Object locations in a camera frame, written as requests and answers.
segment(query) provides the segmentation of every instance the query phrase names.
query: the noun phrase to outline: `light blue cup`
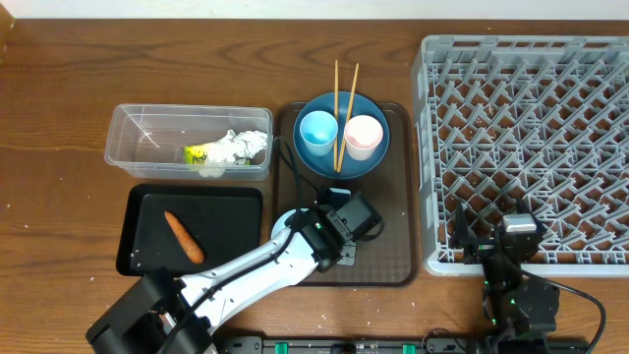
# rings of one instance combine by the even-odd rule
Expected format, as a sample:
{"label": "light blue cup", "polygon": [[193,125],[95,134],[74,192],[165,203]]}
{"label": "light blue cup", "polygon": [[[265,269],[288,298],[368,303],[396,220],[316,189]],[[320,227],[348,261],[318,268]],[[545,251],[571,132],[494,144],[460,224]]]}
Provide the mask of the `light blue cup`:
{"label": "light blue cup", "polygon": [[326,156],[334,147],[338,123],[333,115],[324,111],[314,111],[304,117],[299,130],[311,154]]}

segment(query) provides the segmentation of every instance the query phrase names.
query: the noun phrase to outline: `black tray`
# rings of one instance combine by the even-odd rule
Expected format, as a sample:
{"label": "black tray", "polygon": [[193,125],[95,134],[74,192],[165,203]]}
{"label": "black tray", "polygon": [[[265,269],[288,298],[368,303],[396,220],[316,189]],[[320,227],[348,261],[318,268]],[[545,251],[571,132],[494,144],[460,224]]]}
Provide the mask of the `black tray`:
{"label": "black tray", "polygon": [[[291,103],[279,115],[278,135],[291,142],[293,152],[293,127],[304,106],[305,103]],[[413,188],[413,177],[419,168],[413,163],[411,120],[399,104],[380,103],[378,106],[388,122],[391,139],[386,156],[374,170],[354,180],[333,181],[310,170],[299,157],[296,163],[300,173],[317,186],[362,192],[382,215],[386,227],[377,239],[358,243],[354,265],[336,265],[328,272],[315,272],[300,285],[402,286],[417,275],[419,250],[413,197],[418,192]],[[273,219],[277,220],[284,212],[295,208],[295,182],[286,164],[278,158],[274,163]],[[309,206],[315,200],[315,193],[304,187],[303,194],[304,203]]]}
{"label": "black tray", "polygon": [[[202,264],[188,259],[164,211],[198,242]],[[116,269],[133,276],[165,266],[181,276],[224,265],[257,247],[261,211],[255,188],[138,185],[129,193]]]}

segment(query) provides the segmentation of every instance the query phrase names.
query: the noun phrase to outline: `cable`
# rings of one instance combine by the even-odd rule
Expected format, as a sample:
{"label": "cable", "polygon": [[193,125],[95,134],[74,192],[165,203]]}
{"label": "cable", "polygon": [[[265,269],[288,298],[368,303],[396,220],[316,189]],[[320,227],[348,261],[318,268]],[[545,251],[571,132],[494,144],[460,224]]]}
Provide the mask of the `cable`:
{"label": "cable", "polygon": [[[424,342],[426,341],[426,338],[428,338],[428,337],[429,337],[429,335],[430,335],[431,333],[433,333],[433,334],[437,334],[437,331],[442,331],[442,332],[445,332],[445,333],[450,334],[450,335],[452,334],[452,332],[451,332],[451,331],[449,331],[449,330],[447,330],[447,329],[445,329],[445,328],[441,328],[441,327],[436,327],[436,328],[433,328],[433,329],[429,330],[429,331],[428,331],[428,333],[426,333],[426,335],[424,336],[424,338],[422,338],[422,349],[426,349],[426,348],[424,347]],[[459,347],[459,349],[463,350],[463,352],[464,352],[464,353],[466,352],[465,347],[464,347],[463,345],[461,345],[461,343],[459,343],[459,341],[457,340],[457,338],[452,337],[451,339],[452,339],[452,340],[454,340],[454,342],[455,342],[455,343],[456,343],[456,345]]]}
{"label": "cable", "polygon": [[590,342],[590,345],[588,345],[588,350],[586,350],[586,354],[592,353],[592,351],[594,350],[594,347],[597,346],[597,343],[599,343],[599,339],[602,336],[602,332],[605,330],[605,322],[606,322],[606,319],[607,319],[607,314],[605,312],[605,307],[602,305],[602,303],[599,301],[599,299],[597,299],[596,297],[594,297],[594,296],[592,296],[592,295],[590,295],[590,294],[588,294],[588,293],[586,293],[584,291],[572,288],[572,287],[567,286],[567,285],[560,284],[560,283],[558,283],[556,281],[552,281],[550,279],[546,279],[546,278],[544,278],[542,276],[535,275],[535,274],[533,274],[531,272],[523,270],[522,268],[515,266],[513,264],[513,262],[511,262],[511,260],[509,260],[508,257],[505,257],[505,260],[507,260],[507,265],[508,266],[511,266],[513,269],[515,269],[516,271],[520,272],[522,275],[526,275],[529,278],[543,281],[546,284],[549,284],[551,286],[554,286],[554,287],[557,287],[559,289],[565,290],[565,291],[567,291],[569,293],[572,293],[574,295],[581,296],[582,298],[590,300],[595,305],[597,305],[597,307],[599,308],[599,311],[600,311],[599,329],[597,329],[597,333],[594,335],[594,338]]}
{"label": "cable", "polygon": [[[281,138],[281,137],[276,137],[275,140],[273,141],[273,143],[275,145],[277,145],[277,149],[278,152],[280,154],[280,156],[282,157],[282,159],[288,163],[288,161],[286,160],[286,157],[284,157],[281,147],[279,146],[280,143],[283,143],[284,146],[286,147],[286,149],[288,150],[288,156],[291,160],[291,170],[293,170],[293,174],[295,176],[295,189],[296,189],[296,194],[297,194],[297,201],[296,201],[296,209],[295,209],[295,220],[299,219],[299,217],[301,216],[302,213],[302,186],[300,184],[300,174],[297,171],[297,166],[295,165],[295,156],[293,155],[293,152],[290,150],[290,146],[288,145],[288,143],[286,143],[286,141]],[[310,181],[308,181],[306,178],[304,178],[303,176],[301,176],[302,179],[304,179],[305,181],[307,181],[309,184]],[[195,314],[195,311],[200,307],[200,305],[205,302],[206,300],[210,299],[217,290],[219,290],[220,288],[224,287],[225,285],[229,284],[230,282],[238,279],[239,277],[252,272],[262,266],[266,266],[271,262],[277,261],[277,258],[279,256],[281,256],[284,251],[286,251],[286,249],[288,248],[288,246],[290,245],[291,241],[293,240],[293,236],[295,235],[296,229],[291,228],[291,232],[288,235],[288,238],[286,238],[286,241],[284,242],[284,244],[282,245],[282,247],[280,247],[280,249],[274,253],[271,257],[269,257],[267,260],[264,260],[260,263],[257,263],[255,265],[249,266],[241,271],[239,271],[238,273],[224,279],[223,281],[219,282],[218,284],[212,286],[211,288],[209,288],[207,291],[205,291],[205,293],[203,295],[201,295],[197,301],[195,301],[195,303],[193,304],[193,306],[191,306],[190,310],[188,311],[188,313],[186,315],[183,316],[183,318],[177,322],[177,324],[175,324],[175,326],[170,330],[170,332],[168,332],[168,335],[166,335],[166,340],[164,340],[164,344],[161,346],[161,349],[158,351],[158,353],[161,354],[165,354],[166,351],[168,350],[168,348],[170,348],[170,346],[173,343],[173,340],[175,340],[175,335],[184,327],[184,325],[186,325],[190,319],[193,317],[193,315]]]}

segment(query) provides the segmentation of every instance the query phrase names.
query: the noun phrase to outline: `carrot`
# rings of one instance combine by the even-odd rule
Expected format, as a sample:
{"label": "carrot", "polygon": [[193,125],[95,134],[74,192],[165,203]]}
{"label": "carrot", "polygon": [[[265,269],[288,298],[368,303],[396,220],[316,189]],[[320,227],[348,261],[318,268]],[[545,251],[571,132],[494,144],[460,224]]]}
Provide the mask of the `carrot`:
{"label": "carrot", "polygon": [[203,263],[203,260],[205,259],[203,251],[200,249],[199,245],[197,245],[197,242],[195,242],[195,240],[190,236],[188,231],[186,231],[184,225],[179,222],[177,216],[173,215],[170,211],[165,211],[164,214],[166,215],[166,221],[168,221],[170,228],[173,229],[179,244],[184,249],[184,252],[190,261],[196,265]]}

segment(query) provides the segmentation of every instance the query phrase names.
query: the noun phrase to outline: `blue plate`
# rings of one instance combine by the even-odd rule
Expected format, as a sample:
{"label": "blue plate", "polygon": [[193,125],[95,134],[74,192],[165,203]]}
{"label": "blue plate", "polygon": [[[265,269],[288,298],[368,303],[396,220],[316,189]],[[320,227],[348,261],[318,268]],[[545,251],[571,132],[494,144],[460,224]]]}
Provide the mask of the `blue plate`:
{"label": "blue plate", "polygon": [[[347,107],[350,102],[350,93],[347,91],[338,92],[338,153],[343,143],[343,132],[345,130],[345,117],[347,116]],[[323,177],[330,179],[351,179],[361,177],[367,172],[373,170],[384,158],[389,148],[389,125],[384,118],[384,113],[380,108],[364,96],[354,94],[354,107],[352,108],[352,117],[359,115],[369,115],[382,125],[383,136],[382,142],[377,146],[372,156],[365,161],[357,161],[353,159],[345,148],[345,156],[343,157],[343,169],[341,173],[334,171],[334,152],[331,151],[325,156],[314,156],[309,153],[304,140],[299,134],[299,127],[302,119],[313,111],[322,110],[330,114],[334,114],[334,92],[321,95],[308,103],[297,116],[295,127],[293,129],[293,142],[295,150],[299,157],[314,172]]]}

